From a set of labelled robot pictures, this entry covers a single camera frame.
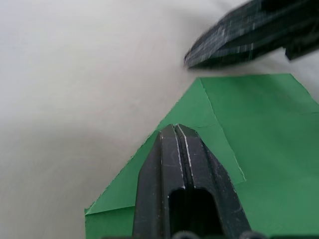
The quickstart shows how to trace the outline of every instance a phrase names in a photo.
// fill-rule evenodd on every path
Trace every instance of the crease line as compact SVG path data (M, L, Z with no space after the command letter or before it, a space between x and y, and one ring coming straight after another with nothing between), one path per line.
M123 207L123 208L115 208L115 209L111 209L111 210L106 210L106 211L100 211L100 212L85 214L85 216L95 215L95 214L101 214L101 213L105 213L105 212L112 212L112 211L115 211L115 210L122 210L122 209L127 209L127 208L134 208L134 207L135 207L135 205L133 205L133 206L127 206L127 207Z
M211 108L211 110L212 110L212 112L213 112L213 114L214 114L214 116L215 116L215 118L216 118L216 120L217 120L217 123L218 123L219 126L221 127L221 130L223 131L223 134L224 134L224 136L225 136L225 139L227 140L227 143L228 143L228 145L229 145L231 151L233 152L236 165L237 165L237 167L238 167L238 169L239 169L239 171L240 171L240 173L241 173L241 175L242 175L242 177L243 177L243 180L244 180L243 182L246 182L247 179L246 179L246 177L245 177L245 174L244 174L243 170L241 169L241 167L240 167L240 165L239 165L239 163L238 163L238 161L237 161L236 154L235 154L233 148L230 146L230 143L229 143L228 138L227 138L227 136L226 136L226 134L225 134L224 128L223 128L223 126L221 125L221 123L219 122L219 120L218 120L218 118L217 118L217 116L216 116L216 114L215 114L213 105L211 104L211 101L210 101L210 99L209 99L209 96L208 96L208 94L207 94L207 92L206 92L206 88L205 88L204 85L203 85L202 78L199 78L199 81L200 81L200 85L201 85L202 88L204 89L204 92L205 92L206 97L207 97L207 99L208 99L210 108Z
M97 198L97 200L95 200L90 206L89 208L85 209L85 213L84 215L91 215L91 214L95 214L95 213L100 213L100 212L105 212L105 211L98 211L98 212L92 212L92 208L95 206L96 202L102 197L102 195L107 191L107 189L109 188L109 186L113 183L113 181L117 178L117 176L122 172L122 170L128 165L128 163L132 160L132 158L137 154L137 152L139 151L139 149L146 143L146 141L155 133L158 132L158 130L154 130L153 133L149 134L149 136L146 138L146 140L142 143L142 145L138 148L138 150L131 156L130 160L126 162L126 164L124 165L124 167L119 171L119 173L112 179L112 181L109 183L109 185L104 189L104 191L100 194L100 196Z

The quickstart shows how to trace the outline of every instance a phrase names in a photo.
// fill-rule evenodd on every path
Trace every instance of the white fabric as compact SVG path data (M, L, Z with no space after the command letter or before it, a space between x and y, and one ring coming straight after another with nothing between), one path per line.
M188 72L196 38L242 0L0 1L0 238L82 239L85 207L196 76L293 73L319 55Z

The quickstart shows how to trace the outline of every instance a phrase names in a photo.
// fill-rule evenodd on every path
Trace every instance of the green origami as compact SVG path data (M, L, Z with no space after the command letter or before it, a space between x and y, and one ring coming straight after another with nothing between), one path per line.
M224 165L253 230L319 234L319 105L280 74L197 79L85 210L86 239L131 235L139 170L158 130L176 123Z

